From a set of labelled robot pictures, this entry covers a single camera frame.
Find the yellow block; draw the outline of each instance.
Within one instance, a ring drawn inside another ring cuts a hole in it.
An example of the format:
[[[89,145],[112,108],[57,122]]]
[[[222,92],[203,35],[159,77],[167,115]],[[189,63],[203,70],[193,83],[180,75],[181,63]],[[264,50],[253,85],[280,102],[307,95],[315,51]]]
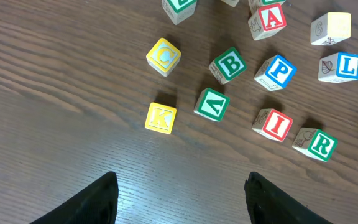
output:
[[[176,108],[151,103],[144,127],[160,133],[171,134],[176,114]]]
[[[352,14],[346,12],[328,13],[328,36],[349,38],[352,31]]]
[[[163,72],[168,72],[180,56],[180,50],[164,38],[161,38],[146,57]]]

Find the wooden block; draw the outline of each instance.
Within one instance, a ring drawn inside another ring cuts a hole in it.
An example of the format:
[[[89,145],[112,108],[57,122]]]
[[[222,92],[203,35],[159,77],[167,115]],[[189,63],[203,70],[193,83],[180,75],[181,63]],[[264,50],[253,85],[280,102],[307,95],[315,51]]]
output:
[[[254,40],[262,40],[271,37],[282,30],[287,22],[283,9],[279,3],[260,7],[248,20]]]
[[[262,109],[256,117],[252,129],[266,138],[284,141],[293,120],[275,109]]]
[[[180,50],[164,38],[161,38],[146,56],[149,65],[165,77],[176,67],[180,57]]]
[[[282,5],[283,3],[285,3],[285,0],[248,0],[248,3],[251,13],[254,14],[260,7],[268,6],[275,3],[279,3]]]
[[[222,121],[230,98],[213,89],[206,88],[200,94],[194,113],[212,121]]]
[[[226,84],[247,70],[247,64],[236,48],[231,47],[212,61],[209,70],[220,84]]]
[[[310,158],[326,162],[331,158],[336,145],[337,140],[320,129],[301,128],[292,148]]]
[[[177,109],[159,103],[151,103],[145,128],[164,134],[171,134]]]
[[[194,14],[197,0],[162,0],[162,7],[175,25]]]
[[[333,45],[351,36],[352,15],[346,12],[329,12],[310,25],[310,43]]]
[[[281,55],[276,55],[265,61],[254,79],[269,91],[276,91],[287,87],[295,73],[295,66]]]
[[[358,55],[340,52],[322,58],[318,80],[331,83],[358,80]]]
[[[221,1],[228,4],[231,7],[235,7],[240,0],[221,0]]]

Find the green block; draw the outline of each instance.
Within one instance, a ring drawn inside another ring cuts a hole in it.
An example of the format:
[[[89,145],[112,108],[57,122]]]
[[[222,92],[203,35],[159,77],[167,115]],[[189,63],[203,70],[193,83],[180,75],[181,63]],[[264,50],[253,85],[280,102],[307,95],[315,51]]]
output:
[[[230,98],[213,89],[203,90],[194,112],[213,121],[222,121]]]
[[[247,64],[235,47],[231,47],[214,60],[219,71],[227,81],[247,70]]]
[[[328,161],[333,154],[337,140],[322,130],[317,130],[308,151],[317,159]]]

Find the wooden table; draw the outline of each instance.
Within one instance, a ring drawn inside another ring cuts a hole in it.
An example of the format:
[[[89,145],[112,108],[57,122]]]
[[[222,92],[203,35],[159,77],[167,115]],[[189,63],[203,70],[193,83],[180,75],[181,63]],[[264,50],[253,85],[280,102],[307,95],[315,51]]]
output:
[[[358,54],[358,2],[287,0],[288,25],[255,42],[248,3],[199,0],[172,24],[161,1],[0,0],[0,223],[29,223],[112,170],[117,223],[250,223],[243,185],[257,171],[333,223],[358,223],[358,81],[322,83],[321,57]],[[352,37],[310,45],[310,23],[352,13]],[[164,78],[145,56],[166,37],[182,51]],[[219,85],[208,64],[231,46],[248,70]],[[285,90],[253,76],[281,54],[298,68]],[[193,113],[206,87],[231,98],[220,123]],[[176,105],[172,135],[144,128],[153,101]],[[251,130],[259,109],[294,119],[284,142]],[[291,148],[302,126],[339,144],[329,162]]]

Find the block face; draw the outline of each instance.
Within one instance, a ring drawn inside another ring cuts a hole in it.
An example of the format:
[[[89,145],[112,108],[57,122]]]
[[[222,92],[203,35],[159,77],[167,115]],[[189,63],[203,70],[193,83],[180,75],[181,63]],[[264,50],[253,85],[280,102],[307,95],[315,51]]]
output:
[[[195,112],[213,121],[222,121],[230,98],[210,88],[205,89],[200,98]]]
[[[235,7],[240,0],[222,0],[222,2],[228,4],[231,7]]]
[[[284,141],[293,120],[287,115],[273,109],[266,120],[262,131],[278,141]]]
[[[214,63],[227,81],[236,78],[247,69],[247,64],[234,47],[221,54]]]
[[[310,43],[333,45],[351,36],[352,16],[345,12],[329,12],[311,23]]]
[[[168,76],[181,57],[181,52],[164,38],[161,38],[147,54],[149,64],[163,76]]]
[[[322,161],[328,161],[337,145],[337,140],[322,130],[317,130],[308,151],[320,158]]]
[[[285,27],[287,22],[283,9],[279,3],[264,6],[258,9],[264,31],[270,31]]]
[[[171,134],[176,113],[176,108],[151,103],[147,113],[145,128],[160,133]]]
[[[265,83],[270,85],[270,91],[275,90],[275,85],[285,88],[291,81],[292,77],[296,73],[296,68],[289,61],[283,58],[281,55],[276,55],[266,71],[255,77],[258,79],[263,79]]]

